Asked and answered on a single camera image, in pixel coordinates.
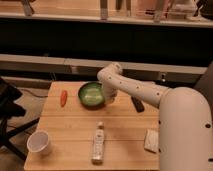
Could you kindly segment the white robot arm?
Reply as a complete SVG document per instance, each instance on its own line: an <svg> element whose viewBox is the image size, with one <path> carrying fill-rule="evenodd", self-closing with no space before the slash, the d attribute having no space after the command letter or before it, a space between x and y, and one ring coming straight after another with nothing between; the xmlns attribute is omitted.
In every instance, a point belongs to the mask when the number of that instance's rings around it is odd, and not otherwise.
<svg viewBox="0 0 213 171"><path fill-rule="evenodd" d="M213 171L213 116L200 92L169 88L122 75L111 63L97 78L106 101L122 91L159 109L159 171Z"/></svg>

